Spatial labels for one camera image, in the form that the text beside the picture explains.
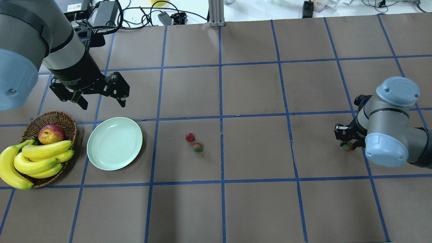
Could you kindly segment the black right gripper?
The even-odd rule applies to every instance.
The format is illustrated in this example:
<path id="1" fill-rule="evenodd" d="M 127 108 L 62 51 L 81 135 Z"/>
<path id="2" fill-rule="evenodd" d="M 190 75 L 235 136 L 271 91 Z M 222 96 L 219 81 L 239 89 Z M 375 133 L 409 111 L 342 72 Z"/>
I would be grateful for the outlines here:
<path id="1" fill-rule="evenodd" d="M 354 148 L 366 147 L 366 129 L 363 128 L 355 118 L 347 126 L 336 124 L 334 128 L 336 140 L 340 141 L 340 147 L 343 143 L 350 141 Z"/>

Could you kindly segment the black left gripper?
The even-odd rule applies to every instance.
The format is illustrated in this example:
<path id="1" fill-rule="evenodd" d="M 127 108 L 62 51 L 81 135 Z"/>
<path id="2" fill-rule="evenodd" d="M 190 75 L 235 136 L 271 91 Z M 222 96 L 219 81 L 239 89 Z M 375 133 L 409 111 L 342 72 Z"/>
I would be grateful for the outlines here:
<path id="1" fill-rule="evenodd" d="M 49 88 L 60 101 L 77 103 L 83 110 L 88 109 L 88 101 L 83 95 L 100 94 L 105 97 L 117 99 L 121 107 L 126 106 L 126 99 L 130 95 L 130 85 L 120 72 L 113 72 L 109 76 L 101 75 L 99 78 L 84 80 L 82 78 L 69 84 L 53 77 Z"/>

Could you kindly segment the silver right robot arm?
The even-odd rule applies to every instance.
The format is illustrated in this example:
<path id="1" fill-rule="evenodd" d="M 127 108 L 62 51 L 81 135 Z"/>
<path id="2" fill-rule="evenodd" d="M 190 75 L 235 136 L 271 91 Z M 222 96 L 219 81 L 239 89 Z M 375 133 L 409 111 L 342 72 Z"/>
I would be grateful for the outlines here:
<path id="1" fill-rule="evenodd" d="M 346 151 L 363 147 L 367 160 L 380 166 L 408 163 L 431 169 L 431 129 L 409 125 L 409 109 L 419 97 L 420 88 L 414 81 L 386 79 L 375 94 L 355 98 L 357 115 L 347 126 L 335 125 L 336 140 Z"/>

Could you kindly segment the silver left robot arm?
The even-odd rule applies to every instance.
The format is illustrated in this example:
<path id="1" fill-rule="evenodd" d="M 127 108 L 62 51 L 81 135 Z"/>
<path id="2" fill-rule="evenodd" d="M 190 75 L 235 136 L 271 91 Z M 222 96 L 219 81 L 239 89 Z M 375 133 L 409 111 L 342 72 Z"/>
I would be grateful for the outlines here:
<path id="1" fill-rule="evenodd" d="M 126 106 L 130 86 L 119 72 L 105 76 L 54 0 L 1 1 L 1 111 L 23 106 L 44 65 L 62 102 L 88 108 L 85 95 L 112 97 Z"/>

